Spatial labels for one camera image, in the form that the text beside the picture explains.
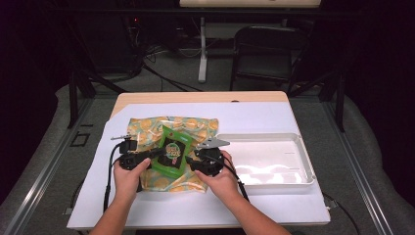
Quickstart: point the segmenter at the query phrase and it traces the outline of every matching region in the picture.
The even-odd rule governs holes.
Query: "chair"
[[[308,47],[307,34],[296,28],[247,26],[235,35],[229,90],[237,78],[289,83],[296,82],[301,56]]]

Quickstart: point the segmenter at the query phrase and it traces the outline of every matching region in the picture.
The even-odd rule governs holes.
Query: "yellow patterned cloth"
[[[162,126],[185,133],[193,138],[189,157],[195,159],[193,150],[199,144],[216,135],[218,120],[198,117],[150,117],[132,118],[127,127],[131,139],[137,140],[137,152],[157,148],[162,137]],[[145,170],[141,175],[143,189],[146,191],[180,192],[196,190],[205,192],[204,182],[186,165],[183,175],[177,179],[167,177],[155,170]]]

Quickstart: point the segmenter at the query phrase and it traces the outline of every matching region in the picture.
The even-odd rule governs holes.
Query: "dark background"
[[[326,4],[327,9],[361,6],[361,3],[353,1],[327,0]],[[62,38],[51,31],[50,20],[41,14],[37,4],[16,0],[2,1],[1,5],[0,201],[3,202],[50,124],[57,108],[55,92],[68,84],[72,63],[66,48],[60,44]],[[412,65],[415,59],[414,6],[410,0],[389,4],[368,29],[368,38],[346,76],[346,95],[359,107],[373,128],[382,151],[385,172],[396,191],[412,206],[415,206],[415,191],[411,186],[415,181],[415,130],[412,122],[415,112],[411,94],[415,85],[415,67]],[[178,23],[180,21],[169,21],[170,25]],[[60,23],[52,24],[60,25],[67,33],[66,40],[73,45],[72,52],[79,61],[94,69],[97,62],[87,56],[88,46],[85,44],[88,43],[82,44],[74,36],[79,29]],[[116,24],[124,23],[112,25],[115,31],[120,30]],[[317,76],[331,69],[332,62],[344,51],[350,34],[358,24],[317,22],[312,36],[314,50],[308,55],[310,66],[304,74]],[[154,34],[158,33],[151,23],[147,27]],[[128,34],[116,35],[119,36],[118,41],[128,38]],[[124,65],[120,68],[109,65],[108,68],[130,70],[126,65],[131,63],[134,48],[122,44],[119,50],[111,48],[109,53],[120,51],[123,52]],[[102,53],[105,60],[106,51]]]

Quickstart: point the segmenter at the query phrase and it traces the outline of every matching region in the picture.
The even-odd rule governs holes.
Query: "white tray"
[[[231,144],[232,155],[246,189],[303,187],[316,178],[302,138],[294,133],[218,134]]]

